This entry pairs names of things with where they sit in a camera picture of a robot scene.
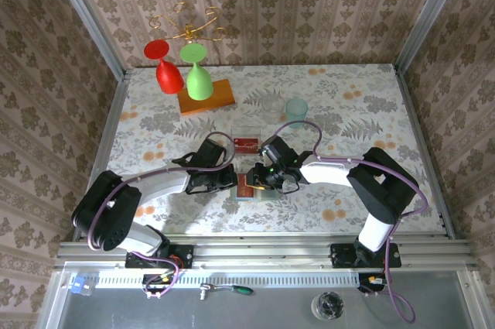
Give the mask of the red gold-print credit card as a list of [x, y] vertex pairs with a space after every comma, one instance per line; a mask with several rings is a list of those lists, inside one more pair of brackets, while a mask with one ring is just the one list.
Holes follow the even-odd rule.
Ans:
[[258, 138], [234, 138], [234, 148], [236, 154], [256, 154], [258, 151], [258, 147]]
[[239, 173], [237, 175], [237, 189], [236, 189], [236, 198], [238, 200], [250, 200], [254, 198], [254, 188], [249, 187], [246, 182], [246, 174]]

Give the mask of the pale green card holder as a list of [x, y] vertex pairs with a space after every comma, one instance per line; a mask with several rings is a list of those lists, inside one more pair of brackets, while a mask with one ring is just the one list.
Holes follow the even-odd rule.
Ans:
[[255, 190], [254, 189], [254, 198], [250, 200], [238, 200], [236, 198], [236, 189], [237, 187], [233, 187], [230, 189], [230, 198], [235, 201], [274, 201], [278, 200], [281, 194], [276, 190]]

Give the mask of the clear plastic card tray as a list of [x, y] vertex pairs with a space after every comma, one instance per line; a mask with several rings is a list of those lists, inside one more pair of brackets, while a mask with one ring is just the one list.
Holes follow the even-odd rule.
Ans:
[[[230, 131], [230, 136], [234, 141], [234, 138], [247, 137], [247, 138], [258, 138], [259, 147], [261, 144], [261, 129], [257, 126], [233, 126]], [[236, 155], [257, 155], [256, 154], [236, 154]]]

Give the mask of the teal plastic cup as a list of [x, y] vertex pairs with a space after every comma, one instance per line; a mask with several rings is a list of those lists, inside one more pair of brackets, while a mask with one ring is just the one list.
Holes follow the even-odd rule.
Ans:
[[285, 104], [285, 117], [287, 122], [291, 122], [289, 128], [298, 129], [302, 126], [301, 121], [306, 119], [308, 104], [302, 98], [289, 99]]

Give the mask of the brown wooden rack base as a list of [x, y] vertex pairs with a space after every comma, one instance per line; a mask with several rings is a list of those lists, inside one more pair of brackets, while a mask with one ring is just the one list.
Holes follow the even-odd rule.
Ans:
[[177, 94], [179, 101], [179, 110], [182, 115], [191, 115], [195, 113], [214, 110], [217, 108], [234, 105], [236, 103], [233, 91], [228, 79], [213, 82], [213, 94], [205, 100], [193, 100], [187, 89], [183, 89]]

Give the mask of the green plastic wine glass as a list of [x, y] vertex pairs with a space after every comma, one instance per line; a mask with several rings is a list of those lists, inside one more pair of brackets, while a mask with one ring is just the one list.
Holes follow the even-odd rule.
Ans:
[[207, 49], [200, 43], [188, 43], [180, 51], [181, 59], [191, 63], [192, 68], [186, 77], [188, 95], [195, 101], [204, 101], [213, 94], [210, 74], [200, 65], [207, 56]]

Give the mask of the red plastic wine glass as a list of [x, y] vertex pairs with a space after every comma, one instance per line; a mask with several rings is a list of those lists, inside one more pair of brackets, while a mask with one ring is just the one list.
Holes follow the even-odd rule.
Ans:
[[157, 60], [156, 79], [165, 94], [177, 94], [184, 87], [183, 77], [173, 63], [165, 61], [169, 52], [169, 44], [164, 39], [155, 39], [144, 48], [144, 54], [150, 60]]

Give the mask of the grey metal shelf panel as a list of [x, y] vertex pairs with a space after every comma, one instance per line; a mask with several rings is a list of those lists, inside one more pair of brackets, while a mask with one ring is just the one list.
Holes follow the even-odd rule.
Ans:
[[[175, 286], [160, 299], [139, 289], [70, 292], [76, 276], [142, 269], [62, 268], [52, 275], [36, 329], [495, 329], [480, 275], [469, 270], [395, 272], [389, 294], [365, 296], [357, 288], [256, 288], [254, 295]], [[344, 302], [335, 320], [318, 320], [315, 296], [337, 293]]]

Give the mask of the round clear glass jar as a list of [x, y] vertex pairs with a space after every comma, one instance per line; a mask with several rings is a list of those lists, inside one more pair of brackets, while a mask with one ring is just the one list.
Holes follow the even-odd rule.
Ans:
[[311, 311], [318, 320], [335, 320], [343, 314], [344, 302], [334, 292], [325, 292], [315, 296], [311, 302]]

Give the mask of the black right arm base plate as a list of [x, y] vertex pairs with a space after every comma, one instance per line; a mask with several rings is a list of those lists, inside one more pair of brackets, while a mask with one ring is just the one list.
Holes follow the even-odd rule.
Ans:
[[370, 252], [364, 247], [356, 248], [353, 243], [336, 243], [330, 246], [329, 257], [335, 269], [385, 267], [385, 246], [378, 252]]

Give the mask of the green-handled ratchet wrench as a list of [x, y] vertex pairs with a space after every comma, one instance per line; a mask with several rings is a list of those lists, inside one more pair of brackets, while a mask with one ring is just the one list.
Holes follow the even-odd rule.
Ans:
[[205, 300], [209, 292], [215, 291], [231, 291], [245, 296], [254, 295], [254, 290], [246, 286], [239, 286], [234, 284], [217, 286], [210, 283], [202, 283], [200, 285], [200, 299]]

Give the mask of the aluminium table rail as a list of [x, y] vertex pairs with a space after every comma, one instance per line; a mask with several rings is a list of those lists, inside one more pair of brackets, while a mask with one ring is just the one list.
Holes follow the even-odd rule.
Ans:
[[118, 123], [122, 113], [123, 105], [127, 96], [129, 81], [131, 79], [131, 70], [127, 71], [121, 81], [118, 82], [115, 89], [114, 97], [108, 112], [108, 118], [105, 123], [104, 131], [95, 157], [94, 165], [90, 173], [87, 189], [97, 179], [98, 175], [107, 169], [111, 149], [113, 146], [114, 136], [117, 131]]
[[409, 121], [411, 123], [411, 128], [415, 135], [415, 140], [418, 145], [418, 150], [422, 157], [422, 162], [425, 168], [425, 174], [428, 179], [428, 184], [432, 192], [432, 197], [434, 199], [435, 206], [437, 208], [437, 213], [439, 214], [439, 217], [442, 219], [446, 236], [449, 237], [450, 239], [457, 239], [456, 231], [453, 227], [450, 218], [449, 209], [443, 197], [442, 188], [440, 186], [437, 172], [435, 171], [434, 163], [432, 162], [432, 158], [429, 155], [428, 145], [425, 139], [425, 135], [423, 134], [423, 129], [418, 119], [418, 115], [416, 113], [413, 99], [408, 89], [407, 82], [405, 80], [404, 74], [398, 69], [398, 67], [393, 66], [393, 68], [398, 80], [398, 86], [401, 91], [403, 102], [405, 104], [405, 108], [408, 113]]

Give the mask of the aluminium right table rail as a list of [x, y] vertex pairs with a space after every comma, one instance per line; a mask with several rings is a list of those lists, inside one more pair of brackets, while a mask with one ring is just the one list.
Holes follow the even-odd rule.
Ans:
[[405, 108], [408, 113], [409, 121], [411, 123], [411, 128], [415, 135], [415, 140], [418, 145], [418, 150], [422, 157], [422, 162], [425, 168], [425, 174], [428, 179], [428, 184], [432, 192], [432, 197], [434, 199], [435, 206], [437, 208], [437, 213], [439, 214], [439, 217], [442, 219], [446, 236], [449, 237], [450, 239], [457, 239], [456, 231], [453, 227], [450, 218], [449, 209], [443, 197], [442, 188], [440, 186], [437, 172], [435, 171], [434, 163], [432, 162], [432, 158], [429, 155], [428, 145], [425, 139], [425, 135], [423, 134], [423, 129], [418, 119], [418, 115], [416, 113], [413, 99], [408, 89], [407, 82], [405, 80], [404, 74], [398, 69], [398, 67], [393, 66], [393, 68], [398, 80], [398, 86], [401, 91], [403, 102], [405, 104]]

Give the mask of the aluminium left frame post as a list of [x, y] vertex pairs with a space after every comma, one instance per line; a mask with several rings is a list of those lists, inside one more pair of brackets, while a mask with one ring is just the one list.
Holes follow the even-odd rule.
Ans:
[[91, 39], [96, 44], [105, 63], [113, 73], [115, 79], [121, 82], [125, 79], [126, 69], [113, 50], [110, 40], [104, 33], [103, 26], [99, 23], [95, 11], [88, 0], [69, 0], [76, 10], [82, 23], [86, 27]]

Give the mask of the aluminium right frame post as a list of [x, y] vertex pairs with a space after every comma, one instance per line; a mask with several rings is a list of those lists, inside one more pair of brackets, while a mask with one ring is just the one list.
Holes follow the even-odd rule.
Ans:
[[417, 21], [413, 25], [412, 30], [394, 63], [396, 74], [405, 74], [421, 45], [424, 43], [426, 36], [432, 29], [446, 1], [447, 0], [426, 0]]

